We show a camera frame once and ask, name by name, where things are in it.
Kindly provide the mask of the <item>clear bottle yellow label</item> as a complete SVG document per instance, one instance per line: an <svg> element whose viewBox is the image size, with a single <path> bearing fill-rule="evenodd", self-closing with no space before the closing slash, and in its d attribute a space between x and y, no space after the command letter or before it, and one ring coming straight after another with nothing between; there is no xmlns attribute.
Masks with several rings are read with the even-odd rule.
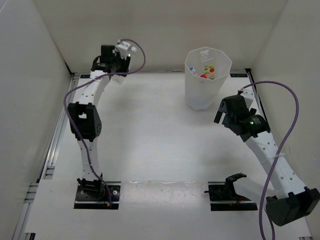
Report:
<svg viewBox="0 0 320 240"><path fill-rule="evenodd" d="M206 79L214 80L215 79L215 65L214 65L214 56L207 49L200 52L200 73L206 75Z"/></svg>

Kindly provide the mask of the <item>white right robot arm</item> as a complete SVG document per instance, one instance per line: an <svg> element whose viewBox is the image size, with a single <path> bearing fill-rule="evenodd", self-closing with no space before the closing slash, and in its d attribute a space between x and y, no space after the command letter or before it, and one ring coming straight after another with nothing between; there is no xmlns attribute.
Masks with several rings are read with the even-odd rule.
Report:
<svg viewBox="0 0 320 240"><path fill-rule="evenodd" d="M236 94L221 100L214 122L222 123L241 137L264 171L271 175L274 195L266 196L264 208L272 222L282 227L310 215L320 201L320 192L317 188L308 188L277 152L269 124L256 112L247 107L245 97Z"/></svg>

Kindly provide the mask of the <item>blue label plastic bottle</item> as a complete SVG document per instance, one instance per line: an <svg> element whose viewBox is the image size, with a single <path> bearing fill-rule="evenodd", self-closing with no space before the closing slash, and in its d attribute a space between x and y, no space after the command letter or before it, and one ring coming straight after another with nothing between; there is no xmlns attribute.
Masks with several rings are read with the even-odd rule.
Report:
<svg viewBox="0 0 320 240"><path fill-rule="evenodd" d="M196 69L194 67L190 67L189 70L195 75L196 74Z"/></svg>

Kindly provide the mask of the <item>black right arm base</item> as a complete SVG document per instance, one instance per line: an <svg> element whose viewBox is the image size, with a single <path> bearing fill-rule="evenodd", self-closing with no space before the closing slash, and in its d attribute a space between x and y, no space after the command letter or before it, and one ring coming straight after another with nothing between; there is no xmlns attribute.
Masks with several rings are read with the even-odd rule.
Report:
<svg viewBox="0 0 320 240"><path fill-rule="evenodd" d="M246 174L236 173L228 176L225 181L208 182L208 190L211 212L243 212L257 211L257 204L246 196L237 194L234 183Z"/></svg>

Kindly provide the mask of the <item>clear ribbed plastic bottle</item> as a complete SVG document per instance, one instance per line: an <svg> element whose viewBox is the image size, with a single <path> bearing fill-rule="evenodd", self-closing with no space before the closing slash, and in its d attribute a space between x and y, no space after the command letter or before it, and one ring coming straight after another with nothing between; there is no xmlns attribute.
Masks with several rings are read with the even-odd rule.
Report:
<svg viewBox="0 0 320 240"><path fill-rule="evenodd" d="M129 65L129 72L132 69L132 67L131 67L132 58L133 58L133 56L131 56L131 61L130 61L130 65ZM121 72L122 59L125 59L125 58L121 57L120 54L118 54L115 57L115 63L111 67L111 72L115 73L115 74L113 74L112 76L109 77L112 82L115 82L118 85L123 84L125 77L127 77L128 73L129 73L128 72L127 74L124 74L123 72Z"/></svg>

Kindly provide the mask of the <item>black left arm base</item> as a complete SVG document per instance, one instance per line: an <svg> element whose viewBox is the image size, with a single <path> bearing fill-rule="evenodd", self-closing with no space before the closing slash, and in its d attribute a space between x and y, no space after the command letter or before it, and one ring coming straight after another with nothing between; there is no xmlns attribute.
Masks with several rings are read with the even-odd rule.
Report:
<svg viewBox="0 0 320 240"><path fill-rule="evenodd" d="M118 210L121 196L121 182L107 181L106 186L99 180L87 181L81 184L78 178L78 186L74 199L74 209L82 210Z"/></svg>

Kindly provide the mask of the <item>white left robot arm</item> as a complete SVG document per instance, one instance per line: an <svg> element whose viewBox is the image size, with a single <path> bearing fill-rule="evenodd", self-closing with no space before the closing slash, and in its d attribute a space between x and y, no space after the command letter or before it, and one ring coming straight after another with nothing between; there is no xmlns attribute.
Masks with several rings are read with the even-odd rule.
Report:
<svg viewBox="0 0 320 240"><path fill-rule="evenodd" d="M82 162L82 178L78 179L81 191L93 200L107 197L108 189L102 182L97 143L102 131L102 121L98 114L97 105L101 95L110 82L114 80L122 83L129 72L131 57L137 49L126 41L120 41L116 46L102 45L100 55L92 63L89 80L76 102L71 102L67 110L73 123L71 132L77 139Z"/></svg>

